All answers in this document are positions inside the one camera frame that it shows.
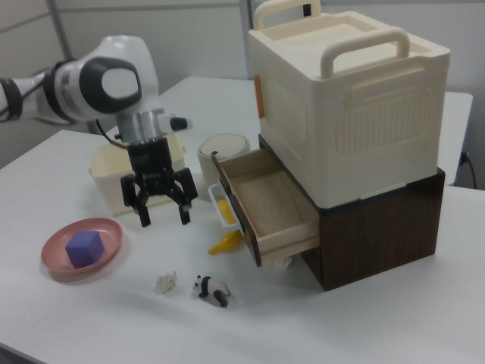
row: white cylindrical container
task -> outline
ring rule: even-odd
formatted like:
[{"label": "white cylindrical container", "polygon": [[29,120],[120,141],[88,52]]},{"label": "white cylindrical container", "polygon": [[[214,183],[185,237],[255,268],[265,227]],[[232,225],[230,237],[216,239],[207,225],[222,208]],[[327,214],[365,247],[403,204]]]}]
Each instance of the white cylindrical container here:
[{"label": "white cylindrical container", "polygon": [[199,148],[198,156],[207,187],[217,183],[217,170],[211,157],[218,161],[249,152],[249,140],[239,134],[217,134],[207,139]]}]

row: storage box lid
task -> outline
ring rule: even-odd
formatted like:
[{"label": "storage box lid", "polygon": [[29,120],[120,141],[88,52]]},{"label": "storage box lid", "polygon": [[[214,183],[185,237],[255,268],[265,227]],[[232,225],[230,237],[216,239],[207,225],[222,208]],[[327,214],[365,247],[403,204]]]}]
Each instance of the storage box lid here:
[{"label": "storage box lid", "polygon": [[[288,4],[297,6],[300,2],[285,4],[288,8]],[[251,36],[310,78],[329,78],[334,72],[376,62],[449,53],[444,47],[355,12],[321,14],[315,7],[312,17],[264,28],[266,15],[281,10],[282,5],[278,1],[263,5],[255,12]],[[443,68],[447,67],[447,62],[443,63]]]}]

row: white wall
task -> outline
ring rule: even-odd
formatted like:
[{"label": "white wall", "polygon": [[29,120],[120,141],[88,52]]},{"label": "white wall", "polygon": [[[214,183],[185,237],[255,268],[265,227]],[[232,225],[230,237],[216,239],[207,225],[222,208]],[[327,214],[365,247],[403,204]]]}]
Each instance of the white wall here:
[{"label": "white wall", "polygon": [[238,0],[56,3],[74,57],[107,35],[141,36],[152,53],[161,93],[188,76],[248,78]]},{"label": "white wall", "polygon": [[[464,150],[470,152],[478,187],[485,189],[485,3],[324,4],[322,11],[332,14],[357,11],[451,50],[447,90],[470,93],[474,97]],[[301,14],[302,10],[298,9],[268,20],[275,24]],[[472,186],[467,165],[460,168],[457,185]]]},{"label": "white wall", "polygon": [[[64,59],[44,1],[0,0],[0,9],[0,77],[28,77]],[[0,124],[0,168],[59,130],[38,121]]]}]

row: black cable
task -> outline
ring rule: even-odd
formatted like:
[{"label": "black cable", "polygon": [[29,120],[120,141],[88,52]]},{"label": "black cable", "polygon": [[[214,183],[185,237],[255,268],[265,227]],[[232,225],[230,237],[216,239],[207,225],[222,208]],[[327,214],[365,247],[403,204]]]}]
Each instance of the black cable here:
[{"label": "black cable", "polygon": [[[30,95],[31,93],[33,93],[36,89],[38,89],[39,87],[42,86],[42,84],[44,83],[44,79],[42,78],[41,81],[39,83],[37,83],[34,87],[32,87],[31,89],[29,89],[26,93],[24,93],[22,95],[22,100],[25,100],[26,97],[28,97],[28,95]],[[6,106],[5,108],[3,108],[1,111],[0,111],[0,117],[3,116],[4,114],[7,114],[8,112],[8,106]]]},{"label": "black cable", "polygon": [[99,123],[99,120],[96,119],[95,120],[96,122],[96,125],[98,126],[98,129],[99,131],[101,131],[101,134],[106,138],[106,140],[110,143],[110,144],[113,144],[114,146],[117,146],[119,148],[123,148],[123,149],[128,149],[127,146],[125,146],[124,144],[121,144],[119,142],[115,142],[114,140],[112,140],[106,133],[105,131],[103,130],[103,128],[101,127],[101,124]]},{"label": "black cable", "polygon": [[475,171],[473,170],[473,165],[471,165],[471,160],[469,159],[468,156],[467,156],[467,162],[470,165],[471,176],[473,177],[473,188],[477,189],[477,181],[475,180]]},{"label": "black cable", "polygon": [[461,166],[464,163],[468,163],[470,165],[471,176],[473,178],[473,188],[476,190],[477,189],[477,180],[475,179],[475,170],[473,169],[473,165],[471,164],[471,160],[468,157],[468,152],[462,152],[462,154],[460,155],[460,160],[458,162],[458,166]]}]

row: small white container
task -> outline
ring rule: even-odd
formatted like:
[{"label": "small white container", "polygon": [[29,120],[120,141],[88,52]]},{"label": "small white container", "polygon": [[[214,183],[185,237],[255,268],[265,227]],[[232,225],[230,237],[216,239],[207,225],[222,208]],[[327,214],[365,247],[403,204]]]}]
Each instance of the small white container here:
[{"label": "small white container", "polygon": [[[264,28],[309,2],[311,17]],[[265,2],[249,34],[261,135],[318,207],[437,172],[448,49],[355,12],[322,14],[319,0]]]},{"label": "small white container", "polygon": [[209,188],[217,183],[217,169],[212,156],[218,161],[244,155],[249,152],[249,140],[239,134],[216,134],[207,139],[199,148],[199,157],[202,176]]},{"label": "small white container", "polygon": [[[170,133],[166,137],[172,157],[172,168],[174,171],[179,171],[185,168],[183,145],[176,133]],[[133,211],[131,207],[124,205],[120,182],[123,176],[133,173],[127,150],[111,144],[100,146],[93,153],[92,161],[89,163],[89,173],[112,215]],[[172,200],[166,196],[151,196],[146,205],[153,206],[170,201]]]}]

